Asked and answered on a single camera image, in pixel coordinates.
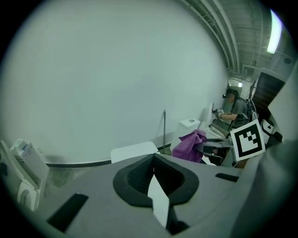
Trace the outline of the dark wooden staircase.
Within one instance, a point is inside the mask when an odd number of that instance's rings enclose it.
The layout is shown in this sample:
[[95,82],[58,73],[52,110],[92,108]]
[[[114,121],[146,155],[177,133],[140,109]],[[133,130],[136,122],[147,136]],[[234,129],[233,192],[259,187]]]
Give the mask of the dark wooden staircase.
[[271,113],[269,111],[269,104],[273,101],[276,95],[284,86],[284,82],[265,73],[261,73],[256,84],[256,90],[252,97],[258,113],[258,119],[269,119]]

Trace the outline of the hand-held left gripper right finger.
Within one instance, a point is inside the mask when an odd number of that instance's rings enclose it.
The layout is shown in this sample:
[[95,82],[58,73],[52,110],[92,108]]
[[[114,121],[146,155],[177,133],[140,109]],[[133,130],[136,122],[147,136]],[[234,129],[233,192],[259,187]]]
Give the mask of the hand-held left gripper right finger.
[[234,198],[243,169],[194,163],[157,155],[180,172],[191,171],[199,182],[195,193],[174,205],[168,219],[175,234],[231,234],[244,201]]

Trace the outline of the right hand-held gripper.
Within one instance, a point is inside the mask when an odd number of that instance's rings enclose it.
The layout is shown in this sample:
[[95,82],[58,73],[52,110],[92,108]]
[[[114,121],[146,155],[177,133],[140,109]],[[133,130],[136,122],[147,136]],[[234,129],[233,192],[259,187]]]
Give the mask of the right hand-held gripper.
[[205,142],[194,145],[194,149],[204,154],[213,154],[213,149],[233,148],[236,166],[240,161],[250,159],[265,153],[265,143],[259,121],[252,122],[230,131],[228,139],[207,139]]

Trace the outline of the purple cloth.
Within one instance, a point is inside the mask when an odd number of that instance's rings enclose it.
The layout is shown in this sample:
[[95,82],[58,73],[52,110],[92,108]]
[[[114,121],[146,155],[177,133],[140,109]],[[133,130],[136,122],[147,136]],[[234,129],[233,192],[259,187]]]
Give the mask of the purple cloth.
[[206,133],[202,130],[193,130],[191,133],[179,137],[180,143],[171,151],[171,156],[179,159],[200,163],[203,153],[195,147],[207,141]]

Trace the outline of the white round toilet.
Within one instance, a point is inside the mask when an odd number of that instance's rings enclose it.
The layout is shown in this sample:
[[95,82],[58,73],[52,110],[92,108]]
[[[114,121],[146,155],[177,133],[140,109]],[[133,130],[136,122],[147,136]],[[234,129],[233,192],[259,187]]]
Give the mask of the white round toilet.
[[213,103],[209,103],[204,111],[204,118],[199,126],[206,134],[208,139],[226,138],[229,133],[230,122],[224,119],[218,119],[212,112],[215,109]]

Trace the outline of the ceiling tube light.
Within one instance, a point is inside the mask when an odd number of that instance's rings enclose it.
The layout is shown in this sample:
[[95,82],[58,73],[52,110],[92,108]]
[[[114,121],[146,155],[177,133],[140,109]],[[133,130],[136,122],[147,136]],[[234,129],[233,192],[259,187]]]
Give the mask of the ceiling tube light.
[[276,13],[273,10],[270,9],[270,13],[271,13],[271,35],[270,35],[270,40],[267,47],[267,52],[274,54],[279,45],[283,24],[280,18],[276,15]]

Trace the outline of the white tank toilet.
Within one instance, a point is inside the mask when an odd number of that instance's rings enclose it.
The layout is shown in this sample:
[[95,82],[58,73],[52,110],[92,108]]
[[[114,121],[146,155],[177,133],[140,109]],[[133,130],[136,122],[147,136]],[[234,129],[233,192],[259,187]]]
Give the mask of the white tank toilet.
[[43,201],[49,167],[30,142],[18,139],[9,147],[0,140],[0,178],[22,206],[36,211]]

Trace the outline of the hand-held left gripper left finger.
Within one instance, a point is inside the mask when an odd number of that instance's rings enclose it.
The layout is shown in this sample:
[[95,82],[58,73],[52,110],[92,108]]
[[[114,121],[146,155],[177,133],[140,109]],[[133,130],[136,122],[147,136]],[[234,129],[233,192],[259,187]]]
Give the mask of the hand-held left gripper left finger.
[[163,238],[166,230],[151,208],[131,206],[113,188],[116,173],[143,156],[93,168],[46,198],[37,216],[48,220],[73,194],[88,197],[66,230],[71,238]]

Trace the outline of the white flat-lid toilet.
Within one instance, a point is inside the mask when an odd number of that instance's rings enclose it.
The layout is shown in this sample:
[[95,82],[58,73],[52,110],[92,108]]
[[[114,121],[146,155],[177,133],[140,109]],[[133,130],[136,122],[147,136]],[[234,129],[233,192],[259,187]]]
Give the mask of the white flat-lid toilet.
[[[146,154],[160,153],[153,142],[148,141],[135,145],[113,149],[110,153],[111,162],[116,163],[125,159],[138,157]],[[153,214],[162,227],[166,227],[169,211],[169,198],[153,176],[148,190],[148,197],[153,202]]]

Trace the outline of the white toilet with teal hinges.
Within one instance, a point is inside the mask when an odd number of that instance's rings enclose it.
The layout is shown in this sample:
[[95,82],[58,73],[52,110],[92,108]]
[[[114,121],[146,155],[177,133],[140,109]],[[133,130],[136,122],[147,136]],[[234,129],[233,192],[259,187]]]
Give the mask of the white toilet with teal hinges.
[[200,124],[201,122],[197,119],[185,119],[178,123],[170,145],[171,155],[173,154],[174,148],[181,142],[179,138],[191,133],[195,129],[198,129]]

